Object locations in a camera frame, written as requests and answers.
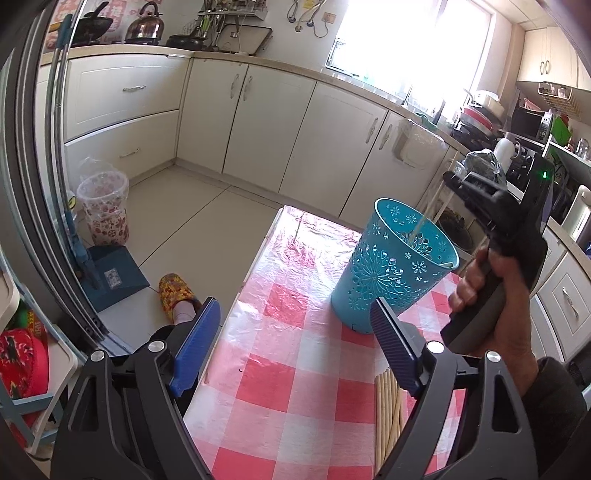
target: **blue gripper pad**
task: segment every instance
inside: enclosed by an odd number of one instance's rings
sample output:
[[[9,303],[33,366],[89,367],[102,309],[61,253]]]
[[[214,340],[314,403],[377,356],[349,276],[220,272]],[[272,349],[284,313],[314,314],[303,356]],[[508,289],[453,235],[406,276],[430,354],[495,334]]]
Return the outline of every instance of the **blue gripper pad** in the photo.
[[[404,338],[400,322],[384,299],[382,303],[372,302],[369,322],[398,385],[416,398],[423,388],[418,380],[418,355]]]
[[[176,398],[191,388],[197,380],[199,369],[216,336],[221,318],[220,304],[217,300],[211,299],[202,308],[201,315],[178,350],[174,358],[174,376],[169,383],[170,390]]]

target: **blue patterned container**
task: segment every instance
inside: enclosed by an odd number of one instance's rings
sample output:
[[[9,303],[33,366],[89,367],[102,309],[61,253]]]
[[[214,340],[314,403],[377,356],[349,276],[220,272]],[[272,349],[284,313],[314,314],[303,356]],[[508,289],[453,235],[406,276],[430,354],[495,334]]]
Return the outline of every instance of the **blue patterned container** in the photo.
[[[337,316],[355,332],[372,332],[369,306],[377,297],[385,297],[400,315],[460,264],[452,242],[429,220],[408,244],[421,217],[396,200],[376,200],[374,214],[330,296]]]

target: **white bottle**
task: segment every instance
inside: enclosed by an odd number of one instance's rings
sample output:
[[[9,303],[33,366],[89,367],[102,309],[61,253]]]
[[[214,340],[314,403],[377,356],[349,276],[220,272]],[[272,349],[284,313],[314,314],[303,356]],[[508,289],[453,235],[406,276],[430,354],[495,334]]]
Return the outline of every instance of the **white bottle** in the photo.
[[[511,137],[512,135],[507,132],[505,134],[505,138],[501,138],[496,143],[494,152],[497,161],[505,173],[507,173],[507,170],[509,170],[511,163],[513,163],[512,158],[515,156],[515,144],[513,143]]]

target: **pot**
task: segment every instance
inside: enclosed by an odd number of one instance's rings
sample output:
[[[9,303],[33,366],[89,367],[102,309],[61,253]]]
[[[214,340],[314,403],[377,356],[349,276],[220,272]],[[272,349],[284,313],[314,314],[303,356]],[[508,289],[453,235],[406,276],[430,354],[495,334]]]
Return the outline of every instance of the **pot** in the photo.
[[[478,105],[482,105],[490,113],[492,113],[499,122],[505,113],[505,108],[499,103],[499,96],[495,93],[488,92],[486,90],[478,90],[474,97],[474,102]]]
[[[199,32],[199,29],[200,25],[196,26],[189,35],[170,35],[166,41],[166,46],[171,48],[182,48],[183,50],[203,50],[203,39],[197,38],[197,32]]]
[[[102,2],[95,11],[88,12],[78,21],[72,46],[87,45],[93,40],[101,38],[113,23],[109,17],[99,17],[99,13],[109,5],[109,2]]]

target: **tile floor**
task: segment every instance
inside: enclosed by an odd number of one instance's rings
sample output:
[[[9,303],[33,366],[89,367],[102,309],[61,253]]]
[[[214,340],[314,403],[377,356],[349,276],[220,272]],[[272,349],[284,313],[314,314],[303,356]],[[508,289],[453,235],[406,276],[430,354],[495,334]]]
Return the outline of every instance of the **tile floor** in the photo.
[[[224,319],[280,207],[177,166],[131,187],[127,247],[150,288],[100,318],[132,347],[141,346],[168,323],[158,281],[176,272],[199,298],[216,297]],[[89,243],[86,225],[80,234]]]

